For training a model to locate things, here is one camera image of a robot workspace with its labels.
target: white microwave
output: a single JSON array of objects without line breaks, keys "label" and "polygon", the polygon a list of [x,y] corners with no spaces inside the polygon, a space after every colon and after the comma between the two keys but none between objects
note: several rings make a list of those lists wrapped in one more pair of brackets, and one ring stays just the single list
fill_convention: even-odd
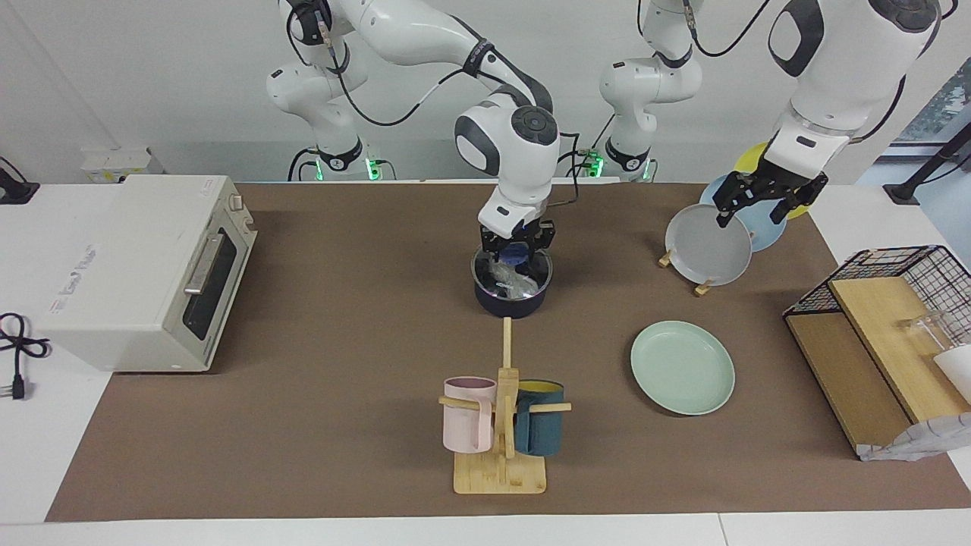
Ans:
[{"label": "white microwave", "polygon": [[256,238],[242,196],[221,176],[132,175],[110,198],[38,332],[106,371],[208,370]]}]

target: white cup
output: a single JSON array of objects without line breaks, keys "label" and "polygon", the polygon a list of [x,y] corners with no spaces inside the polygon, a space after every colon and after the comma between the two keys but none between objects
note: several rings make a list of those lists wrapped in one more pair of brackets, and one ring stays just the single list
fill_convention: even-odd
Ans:
[{"label": "white cup", "polygon": [[934,357],[957,391],[971,404],[971,345],[959,345]]}]

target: oven window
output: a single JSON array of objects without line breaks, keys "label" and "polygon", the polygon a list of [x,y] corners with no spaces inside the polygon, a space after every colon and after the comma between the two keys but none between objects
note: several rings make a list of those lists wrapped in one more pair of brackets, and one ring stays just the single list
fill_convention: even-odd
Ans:
[{"label": "oven window", "polygon": [[189,298],[188,306],[183,313],[183,324],[200,341],[206,339],[209,333],[209,326],[216,316],[216,308],[229,281],[233,263],[236,262],[236,245],[233,244],[225,229],[220,228],[219,233],[223,235],[222,244],[213,262],[213,271],[209,274],[209,284],[203,288],[202,293]]}]

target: oven knob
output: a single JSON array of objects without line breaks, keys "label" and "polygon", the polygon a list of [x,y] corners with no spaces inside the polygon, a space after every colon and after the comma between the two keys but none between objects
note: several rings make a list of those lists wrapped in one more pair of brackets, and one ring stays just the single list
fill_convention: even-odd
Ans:
[{"label": "oven knob", "polygon": [[229,210],[237,213],[243,210],[243,196],[239,193],[233,193],[229,196]]}]

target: brown table mat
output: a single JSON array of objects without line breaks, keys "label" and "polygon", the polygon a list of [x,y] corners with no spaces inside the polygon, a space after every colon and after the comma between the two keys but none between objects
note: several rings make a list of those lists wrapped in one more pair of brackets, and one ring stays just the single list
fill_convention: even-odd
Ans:
[{"label": "brown table mat", "polygon": [[[701,191],[684,185],[584,187],[551,210],[552,285],[516,321],[514,365],[566,385],[563,449],[544,495],[453,494],[442,381],[501,364],[469,272],[490,191],[242,186],[260,235],[213,369],[113,377],[48,521],[971,505],[946,456],[855,459],[782,319],[835,267],[808,216],[703,298],[655,265]],[[676,417],[638,389],[631,344],[664,320],[732,355],[719,411]]]}]

